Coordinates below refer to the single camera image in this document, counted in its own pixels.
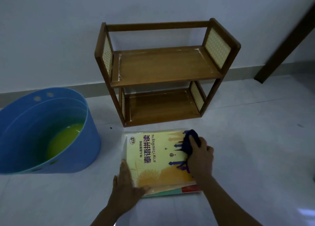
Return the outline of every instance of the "wooden shelf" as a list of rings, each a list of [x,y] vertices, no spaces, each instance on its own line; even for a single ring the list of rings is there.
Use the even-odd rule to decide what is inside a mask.
[[[129,94],[125,102],[127,127],[201,117],[187,88]]]
[[[203,46],[114,51],[111,87],[221,78]]]

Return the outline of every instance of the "book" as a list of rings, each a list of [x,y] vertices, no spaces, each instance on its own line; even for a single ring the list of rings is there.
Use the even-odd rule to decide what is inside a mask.
[[[125,133],[126,161],[136,187],[148,185],[155,194],[196,184],[187,170],[181,143],[187,131]]]
[[[190,186],[185,186],[177,189],[172,189],[172,190],[167,190],[155,194],[149,194],[149,195],[144,195],[144,198],[148,197],[157,197],[157,196],[168,196],[168,195],[177,195],[177,194],[186,194],[186,193],[196,193],[196,192],[201,192],[202,190],[198,188],[198,186],[195,185],[190,185]]]

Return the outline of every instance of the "white floor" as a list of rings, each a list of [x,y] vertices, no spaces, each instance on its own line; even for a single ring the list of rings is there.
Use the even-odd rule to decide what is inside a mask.
[[[123,131],[192,128],[213,174],[263,225],[315,225],[315,76],[223,82],[202,118],[123,128],[109,96],[89,98],[102,150],[75,174],[0,176],[0,225],[89,225],[118,173]],[[116,225],[217,225],[203,194],[141,200]]]

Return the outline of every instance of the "yellow book cover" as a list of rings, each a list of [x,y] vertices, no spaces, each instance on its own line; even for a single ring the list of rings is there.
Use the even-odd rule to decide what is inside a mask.
[[[163,186],[195,184],[186,164],[181,166],[187,158],[181,151],[185,133],[184,130],[170,130],[126,134],[126,160],[136,187],[156,187],[153,190],[156,193],[170,188]]]

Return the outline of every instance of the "right hand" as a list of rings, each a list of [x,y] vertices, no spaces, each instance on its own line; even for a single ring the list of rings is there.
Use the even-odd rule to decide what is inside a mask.
[[[205,182],[212,177],[213,148],[199,137],[201,146],[198,147],[192,136],[189,136],[192,155],[188,159],[188,167],[197,185],[202,188]]]

